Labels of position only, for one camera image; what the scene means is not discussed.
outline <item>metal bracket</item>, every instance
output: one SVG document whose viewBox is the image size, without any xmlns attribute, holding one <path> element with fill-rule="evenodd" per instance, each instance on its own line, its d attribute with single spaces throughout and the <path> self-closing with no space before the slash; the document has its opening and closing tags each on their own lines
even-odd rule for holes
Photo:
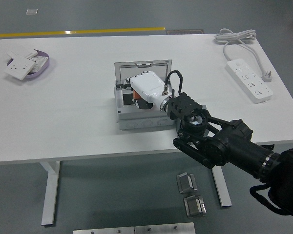
<svg viewBox="0 0 293 234">
<path fill-rule="evenodd" d="M 181 194 L 198 191 L 194 174 L 182 173 L 177 175 L 178 189 Z"/>
<path fill-rule="evenodd" d="M 205 216 L 206 209 L 201 196 L 189 196 L 184 198 L 187 216 L 189 218 L 196 216 Z"/>
</svg>

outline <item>gray box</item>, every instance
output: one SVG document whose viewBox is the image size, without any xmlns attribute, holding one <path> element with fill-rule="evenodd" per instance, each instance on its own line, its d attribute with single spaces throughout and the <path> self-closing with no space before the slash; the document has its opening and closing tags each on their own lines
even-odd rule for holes
<svg viewBox="0 0 293 234">
<path fill-rule="evenodd" d="M 119 129 L 148 128 L 167 126 L 174 124 L 165 112 L 151 108 L 139 109 L 132 101 L 132 90 L 124 88 L 124 80 L 141 74 L 143 71 L 155 72 L 163 81 L 171 71 L 171 60 L 117 62 L 115 63 L 115 86 L 116 113 Z"/>
</svg>

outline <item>power outlet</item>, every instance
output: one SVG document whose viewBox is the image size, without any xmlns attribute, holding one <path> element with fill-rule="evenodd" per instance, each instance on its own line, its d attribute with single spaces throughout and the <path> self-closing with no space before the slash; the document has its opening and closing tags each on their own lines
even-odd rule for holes
<svg viewBox="0 0 293 234">
<path fill-rule="evenodd" d="M 5 68 L 4 72 L 13 77 L 23 80 L 30 70 L 35 66 L 35 62 L 21 56 L 16 56 Z"/>
<path fill-rule="evenodd" d="M 264 102 L 272 97 L 272 90 L 243 59 L 229 61 L 226 70 L 254 103 Z"/>
</svg>

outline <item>white power strip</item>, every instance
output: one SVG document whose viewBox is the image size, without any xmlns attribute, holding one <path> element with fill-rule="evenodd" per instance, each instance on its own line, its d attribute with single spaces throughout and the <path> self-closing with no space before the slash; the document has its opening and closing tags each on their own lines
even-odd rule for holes
<svg viewBox="0 0 293 234">
<path fill-rule="evenodd" d="M 254 103 L 264 102 L 272 97 L 272 90 L 243 59 L 229 61 L 226 70 Z"/>
</svg>

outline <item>connector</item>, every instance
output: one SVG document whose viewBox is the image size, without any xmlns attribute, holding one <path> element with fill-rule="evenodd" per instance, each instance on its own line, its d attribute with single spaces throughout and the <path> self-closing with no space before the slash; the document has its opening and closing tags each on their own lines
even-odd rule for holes
<svg viewBox="0 0 293 234">
<path fill-rule="evenodd" d="M 163 92 L 162 92 L 162 95 L 164 96 L 164 95 L 167 95 L 167 94 L 168 94 L 168 85 L 165 84 L 165 85 L 164 85 L 164 90 L 163 90 Z"/>
<path fill-rule="evenodd" d="M 262 80 L 264 82 L 271 82 L 271 80 L 272 80 L 272 72 L 270 71 L 270 72 L 266 72 L 265 74 L 263 74 Z"/>
</svg>

